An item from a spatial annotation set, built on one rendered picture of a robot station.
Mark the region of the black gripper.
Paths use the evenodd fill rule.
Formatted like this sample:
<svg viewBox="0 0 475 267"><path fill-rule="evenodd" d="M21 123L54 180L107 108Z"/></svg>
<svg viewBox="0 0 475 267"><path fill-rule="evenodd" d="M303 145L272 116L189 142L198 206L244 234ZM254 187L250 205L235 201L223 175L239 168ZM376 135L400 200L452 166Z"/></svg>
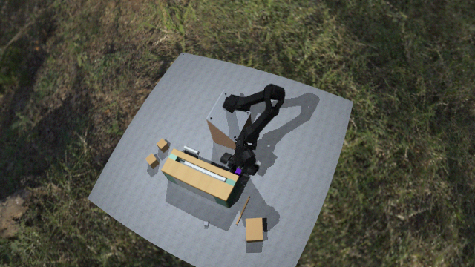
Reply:
<svg viewBox="0 0 475 267"><path fill-rule="evenodd" d="M234 155L234 159L232 159L232 156L231 154L228 154L228 153L225 153L224 155L222 155L222 157L220 158L220 162L223 163L224 165L227 164L228 162L228 165L230 167L230 169L232 170L232 173L234 174L235 171L236 171L236 166L240 166L240 167L243 167L241 173L240 173L240 178L244 175L244 174L250 174L252 176L256 175L258 169L259 169L259 165L257 164L254 164L252 166L245 166L241 160L241 158L238 156L238 155Z"/></svg>

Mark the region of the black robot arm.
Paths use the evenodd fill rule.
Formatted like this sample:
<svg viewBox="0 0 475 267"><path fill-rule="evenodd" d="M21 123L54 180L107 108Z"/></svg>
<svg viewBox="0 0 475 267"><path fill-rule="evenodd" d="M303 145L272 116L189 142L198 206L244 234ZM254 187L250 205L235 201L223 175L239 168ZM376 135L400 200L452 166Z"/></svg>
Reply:
<svg viewBox="0 0 475 267"><path fill-rule="evenodd" d="M252 150L256 150L257 139L259 138L260 132L269 124L269 121L274 116L279 114L285 96L285 91L282 87L268 84L264 90L248 97L240 97L232 94L229 98L226 97L223 108L231 113L234 109L245 112L250 111L251 105L259 104L264 101L266 104L265 111L252 125L245 127L240 132L240 137L235 139L237 142L235 153L241 158L245 166L249 167L256 163L256 155ZM275 107L272 107L271 99L278 100ZM247 143L252 143L252 145L248 145Z"/></svg>

